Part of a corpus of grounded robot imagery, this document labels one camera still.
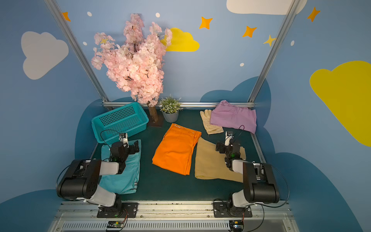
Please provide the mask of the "beige pants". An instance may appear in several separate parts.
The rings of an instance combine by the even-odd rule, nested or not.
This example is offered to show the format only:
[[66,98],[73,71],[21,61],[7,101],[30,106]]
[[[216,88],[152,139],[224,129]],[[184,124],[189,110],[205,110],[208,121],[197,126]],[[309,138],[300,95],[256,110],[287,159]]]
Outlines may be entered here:
[[225,164],[225,154],[215,150],[216,145],[198,140],[195,158],[195,178],[202,180],[223,179],[243,183],[243,175],[231,171]]

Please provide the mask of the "teal plastic basket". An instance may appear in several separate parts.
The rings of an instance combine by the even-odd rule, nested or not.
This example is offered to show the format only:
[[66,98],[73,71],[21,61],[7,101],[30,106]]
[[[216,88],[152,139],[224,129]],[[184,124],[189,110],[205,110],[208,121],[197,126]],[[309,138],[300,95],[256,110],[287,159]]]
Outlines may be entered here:
[[121,133],[133,136],[145,130],[149,118],[136,102],[111,110],[91,120],[95,138],[100,144],[111,145]]

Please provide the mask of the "teal pants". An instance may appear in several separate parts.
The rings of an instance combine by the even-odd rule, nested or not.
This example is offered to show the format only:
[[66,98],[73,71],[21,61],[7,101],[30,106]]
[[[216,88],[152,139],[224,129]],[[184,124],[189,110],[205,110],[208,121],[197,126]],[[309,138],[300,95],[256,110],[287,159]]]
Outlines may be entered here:
[[102,188],[120,195],[136,193],[140,178],[142,141],[140,139],[129,141],[129,145],[134,145],[135,142],[138,142],[139,152],[128,156],[122,174],[102,176],[99,183]]

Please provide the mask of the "orange pants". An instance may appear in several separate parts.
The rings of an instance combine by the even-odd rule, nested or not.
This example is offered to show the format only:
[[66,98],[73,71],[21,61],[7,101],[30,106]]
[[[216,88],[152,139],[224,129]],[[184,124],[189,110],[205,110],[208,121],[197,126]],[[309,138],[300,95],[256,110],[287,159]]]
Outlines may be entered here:
[[162,169],[188,176],[194,148],[202,133],[173,123],[167,130],[152,164]]

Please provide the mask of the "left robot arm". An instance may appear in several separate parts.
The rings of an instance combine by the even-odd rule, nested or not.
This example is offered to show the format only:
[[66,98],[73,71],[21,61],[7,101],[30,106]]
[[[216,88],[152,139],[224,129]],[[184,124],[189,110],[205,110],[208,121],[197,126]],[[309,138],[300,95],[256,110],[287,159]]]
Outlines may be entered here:
[[141,150],[141,140],[115,142],[102,147],[101,159],[73,160],[57,179],[58,196],[119,211],[120,196],[137,191]]

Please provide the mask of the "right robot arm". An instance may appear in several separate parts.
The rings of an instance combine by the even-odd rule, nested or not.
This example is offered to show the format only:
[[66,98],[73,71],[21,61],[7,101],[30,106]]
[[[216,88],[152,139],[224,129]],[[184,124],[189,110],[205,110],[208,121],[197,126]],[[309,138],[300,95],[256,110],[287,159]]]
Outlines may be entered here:
[[273,169],[267,163],[253,163],[241,158],[240,143],[226,145],[218,142],[215,150],[225,154],[225,164],[230,171],[243,177],[243,189],[228,199],[229,208],[247,208],[253,204],[272,204],[280,201],[279,189]]

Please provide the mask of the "purple folded garment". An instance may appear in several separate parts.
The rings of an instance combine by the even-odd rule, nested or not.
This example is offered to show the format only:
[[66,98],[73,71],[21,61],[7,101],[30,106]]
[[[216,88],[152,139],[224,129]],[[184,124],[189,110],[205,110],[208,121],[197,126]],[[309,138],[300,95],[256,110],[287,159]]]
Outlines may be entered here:
[[238,107],[222,100],[212,110],[211,124],[226,128],[243,129],[255,134],[257,129],[256,110],[251,110],[248,107]]

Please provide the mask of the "cream glove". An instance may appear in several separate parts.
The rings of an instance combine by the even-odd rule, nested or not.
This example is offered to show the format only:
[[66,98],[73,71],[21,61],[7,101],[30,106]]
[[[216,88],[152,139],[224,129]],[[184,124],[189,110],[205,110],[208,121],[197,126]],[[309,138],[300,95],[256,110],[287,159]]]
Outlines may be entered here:
[[203,126],[207,134],[211,135],[211,134],[223,133],[224,130],[222,127],[211,124],[211,113],[212,113],[212,110],[208,110],[208,109],[204,111],[200,111],[200,116],[203,121]]

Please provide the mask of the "small potted green plant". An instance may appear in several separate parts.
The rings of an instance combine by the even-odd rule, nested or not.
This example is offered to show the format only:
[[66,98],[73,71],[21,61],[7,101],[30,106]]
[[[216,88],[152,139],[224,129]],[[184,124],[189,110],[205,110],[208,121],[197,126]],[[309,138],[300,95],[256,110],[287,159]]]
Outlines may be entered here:
[[180,99],[172,96],[160,100],[160,111],[168,123],[174,123],[178,120],[179,111],[182,110]]

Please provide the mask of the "left circuit board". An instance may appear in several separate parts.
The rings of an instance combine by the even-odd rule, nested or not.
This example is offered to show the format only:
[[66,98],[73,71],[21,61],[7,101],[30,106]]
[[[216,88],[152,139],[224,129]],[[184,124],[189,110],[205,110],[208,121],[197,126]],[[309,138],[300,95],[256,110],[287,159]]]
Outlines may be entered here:
[[106,230],[107,231],[121,231],[124,227],[124,221],[108,221]]

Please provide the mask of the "circuit board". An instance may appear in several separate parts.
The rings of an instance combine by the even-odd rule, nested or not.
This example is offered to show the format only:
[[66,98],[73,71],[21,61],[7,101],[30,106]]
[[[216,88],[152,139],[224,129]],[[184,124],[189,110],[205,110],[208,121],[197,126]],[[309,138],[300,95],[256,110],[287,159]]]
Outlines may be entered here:
[[121,231],[124,227],[124,221],[108,221],[106,230],[107,231]]
[[242,221],[230,220],[229,221],[229,232],[242,232],[244,224]]

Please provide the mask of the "right circuit board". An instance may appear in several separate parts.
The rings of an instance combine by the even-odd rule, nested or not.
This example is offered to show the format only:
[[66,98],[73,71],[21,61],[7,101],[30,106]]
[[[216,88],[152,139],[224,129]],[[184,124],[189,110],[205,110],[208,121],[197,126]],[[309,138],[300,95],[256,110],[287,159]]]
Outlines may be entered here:
[[229,221],[229,232],[242,232],[244,224],[242,221],[230,220]]

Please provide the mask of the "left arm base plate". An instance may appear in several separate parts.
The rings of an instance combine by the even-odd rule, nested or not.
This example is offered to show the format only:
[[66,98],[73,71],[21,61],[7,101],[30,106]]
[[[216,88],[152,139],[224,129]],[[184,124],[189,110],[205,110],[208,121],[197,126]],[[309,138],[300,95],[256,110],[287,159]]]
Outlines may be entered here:
[[135,218],[138,203],[122,202],[118,207],[99,207],[97,218]]

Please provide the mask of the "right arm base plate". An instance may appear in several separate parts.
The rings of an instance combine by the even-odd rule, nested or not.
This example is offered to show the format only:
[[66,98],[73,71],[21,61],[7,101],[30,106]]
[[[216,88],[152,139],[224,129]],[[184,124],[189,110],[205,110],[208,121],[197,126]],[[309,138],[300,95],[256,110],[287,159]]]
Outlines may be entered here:
[[213,212],[216,218],[251,218],[253,216],[249,207],[234,207],[221,201],[213,202]]

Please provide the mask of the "aluminium front rail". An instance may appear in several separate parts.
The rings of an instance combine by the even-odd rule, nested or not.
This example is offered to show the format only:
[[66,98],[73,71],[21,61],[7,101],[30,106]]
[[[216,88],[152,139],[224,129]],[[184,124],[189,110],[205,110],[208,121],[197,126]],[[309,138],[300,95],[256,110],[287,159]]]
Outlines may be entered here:
[[[252,217],[216,218],[210,201],[124,201],[138,203],[135,218],[97,218],[98,207],[63,202],[50,232],[228,232],[229,221],[244,224],[243,232],[297,232],[289,204],[272,208],[251,205]],[[121,231],[107,231],[108,221],[124,221]]]

